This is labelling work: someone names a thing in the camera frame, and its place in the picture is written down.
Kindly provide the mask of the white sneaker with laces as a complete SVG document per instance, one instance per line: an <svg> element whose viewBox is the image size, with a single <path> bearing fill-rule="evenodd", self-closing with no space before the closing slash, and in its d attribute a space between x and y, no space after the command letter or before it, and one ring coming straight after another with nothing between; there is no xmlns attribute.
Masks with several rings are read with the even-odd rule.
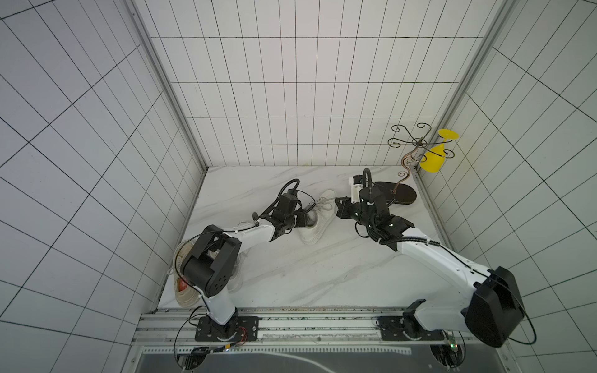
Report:
<svg viewBox="0 0 597 373"><path fill-rule="evenodd" d="M333 190L324 191L307 214L306 227L299 229L301 241L306 245L315 245L323 236L329 224L336 216L337 206Z"/></svg>

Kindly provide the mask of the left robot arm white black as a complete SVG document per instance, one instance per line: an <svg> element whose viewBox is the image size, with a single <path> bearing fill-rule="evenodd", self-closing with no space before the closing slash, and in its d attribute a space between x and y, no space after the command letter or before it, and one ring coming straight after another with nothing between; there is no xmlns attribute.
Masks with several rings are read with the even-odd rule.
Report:
<svg viewBox="0 0 597 373"><path fill-rule="evenodd" d="M300 180L292 179L279 191L274 202L262 213L254 213L250 224L238 228L207 226L202 233L183 242L191 250L179 264L177 276L196 290L205 304L208 317L216 326L236 329L238 311L232 303L227 285L239 255L254 246L306 227L313 206L304 208L298 198Z"/></svg>

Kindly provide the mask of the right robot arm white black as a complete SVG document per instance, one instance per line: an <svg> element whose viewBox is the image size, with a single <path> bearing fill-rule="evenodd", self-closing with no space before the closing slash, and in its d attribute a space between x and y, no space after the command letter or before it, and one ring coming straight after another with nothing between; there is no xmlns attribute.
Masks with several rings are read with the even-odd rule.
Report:
<svg viewBox="0 0 597 373"><path fill-rule="evenodd" d="M351 194L335 200L337 217L365 228L367 238L409 256L452 285L452 295L419 298L403 311L400 329L409 340L437 330L469 332L493 348L502 347L525 318L515 276L491 270L426 236L407 219L390 213L370 169L351 177Z"/></svg>

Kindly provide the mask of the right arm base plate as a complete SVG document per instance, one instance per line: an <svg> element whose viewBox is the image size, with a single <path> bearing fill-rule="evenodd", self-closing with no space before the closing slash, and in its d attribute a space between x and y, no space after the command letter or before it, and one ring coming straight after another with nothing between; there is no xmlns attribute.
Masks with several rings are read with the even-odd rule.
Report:
<svg viewBox="0 0 597 373"><path fill-rule="evenodd" d="M409 331L404 326L401 316L380 316L376 319L383 341L444 341L445 334L441 330L427 331L416 327L414 331Z"/></svg>

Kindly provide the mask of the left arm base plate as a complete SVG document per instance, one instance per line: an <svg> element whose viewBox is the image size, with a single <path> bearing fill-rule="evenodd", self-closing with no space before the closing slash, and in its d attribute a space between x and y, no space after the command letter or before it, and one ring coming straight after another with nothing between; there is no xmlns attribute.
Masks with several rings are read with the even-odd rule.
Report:
<svg viewBox="0 0 597 373"><path fill-rule="evenodd" d="M260 319L256 316L234 316L225 325L219 325L208 316L199 319L194 340L206 343L238 343L257 340Z"/></svg>

